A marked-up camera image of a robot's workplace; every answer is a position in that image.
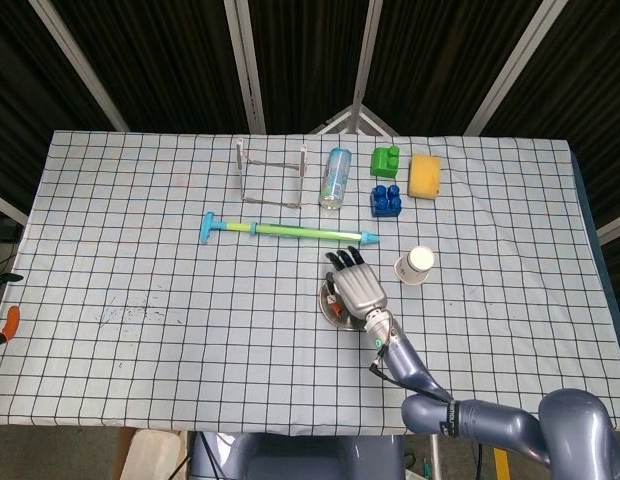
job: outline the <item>green lego brick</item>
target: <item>green lego brick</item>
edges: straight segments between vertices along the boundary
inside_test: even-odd
[[[372,153],[370,175],[376,177],[394,178],[399,170],[399,147],[375,148]]]

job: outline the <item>white cup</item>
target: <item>white cup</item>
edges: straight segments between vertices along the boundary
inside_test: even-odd
[[[428,247],[418,246],[397,259],[394,272],[407,285],[421,285],[434,266],[434,253]]]

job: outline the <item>table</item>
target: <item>table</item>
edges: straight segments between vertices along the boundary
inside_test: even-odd
[[[580,208],[568,145],[512,138],[246,136],[254,160],[297,162],[303,208],[240,201],[238,137],[56,132],[0,310],[21,307],[0,349],[0,423],[285,434],[404,433],[406,391],[367,371],[364,333],[336,331],[317,291],[339,245],[215,232],[225,220],[367,230],[362,254],[389,308],[455,398],[536,413],[562,387],[599,396],[620,428],[620,348]],[[405,195],[373,219],[377,146],[441,157],[436,201]],[[329,151],[353,153],[343,208],[317,193]],[[250,167],[250,196],[294,195],[294,174]],[[437,253],[421,287],[393,264]]]

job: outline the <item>yellow sponge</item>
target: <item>yellow sponge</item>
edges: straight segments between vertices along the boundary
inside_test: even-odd
[[[410,163],[408,195],[411,197],[435,199],[439,195],[439,157],[415,155]]]

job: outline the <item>robotic arm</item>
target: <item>robotic arm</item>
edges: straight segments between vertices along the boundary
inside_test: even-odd
[[[416,392],[403,402],[403,421],[414,433],[442,433],[518,453],[552,471],[554,480],[620,480],[620,446],[601,401],[590,393],[562,389],[546,395],[539,420],[528,412],[484,402],[455,401],[432,377],[392,313],[374,272],[357,249],[326,256],[327,275],[351,315],[365,319],[378,348],[371,370],[383,359],[394,383]]]

